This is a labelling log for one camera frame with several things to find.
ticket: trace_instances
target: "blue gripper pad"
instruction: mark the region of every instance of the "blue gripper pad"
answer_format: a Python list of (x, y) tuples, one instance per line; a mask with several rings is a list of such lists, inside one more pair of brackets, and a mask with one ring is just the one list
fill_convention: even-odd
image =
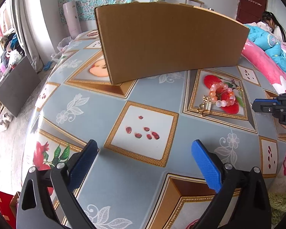
[(222, 186), (220, 171), (209, 157), (207, 149), (198, 139), (192, 144), (192, 156), (202, 172), (208, 187), (218, 193)]
[(68, 190), (70, 192), (80, 187), (97, 154), (98, 144), (91, 139), (85, 146), (75, 166), (69, 172)]

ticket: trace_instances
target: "blanket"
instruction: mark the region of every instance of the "blanket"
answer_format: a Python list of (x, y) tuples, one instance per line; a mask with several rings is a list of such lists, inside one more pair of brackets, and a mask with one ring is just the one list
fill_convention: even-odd
[(249, 27), (248, 39), (260, 47), (286, 73), (286, 52), (281, 42), (265, 30), (245, 24)]

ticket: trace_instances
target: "dark red door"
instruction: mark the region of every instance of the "dark red door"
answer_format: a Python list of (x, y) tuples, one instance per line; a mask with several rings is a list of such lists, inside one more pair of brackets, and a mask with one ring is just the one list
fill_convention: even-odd
[(266, 10), (267, 0), (239, 0), (236, 20), (240, 23), (258, 22)]

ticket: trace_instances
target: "patterned tablecloth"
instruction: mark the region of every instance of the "patterned tablecloth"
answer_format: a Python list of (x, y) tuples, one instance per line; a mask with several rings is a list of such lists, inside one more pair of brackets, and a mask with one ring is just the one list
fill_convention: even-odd
[[(243, 56), (234, 67), (119, 85), (110, 84), (97, 31), (76, 39), (65, 56), (36, 102), (22, 180), (32, 165), (52, 168), (94, 139), (100, 151), (74, 193), (98, 229), (185, 229), (197, 220), (214, 191), (191, 156), (196, 139), (237, 169), (258, 166), (268, 186), (282, 166), (286, 128), (250, 105), (256, 98), (277, 96), (276, 91)], [(233, 88), (236, 105), (212, 105), (210, 114), (201, 116), (199, 105), (214, 80)], [(49, 192), (63, 220), (55, 191)], [(238, 193), (234, 196), (222, 223), (228, 221)]]

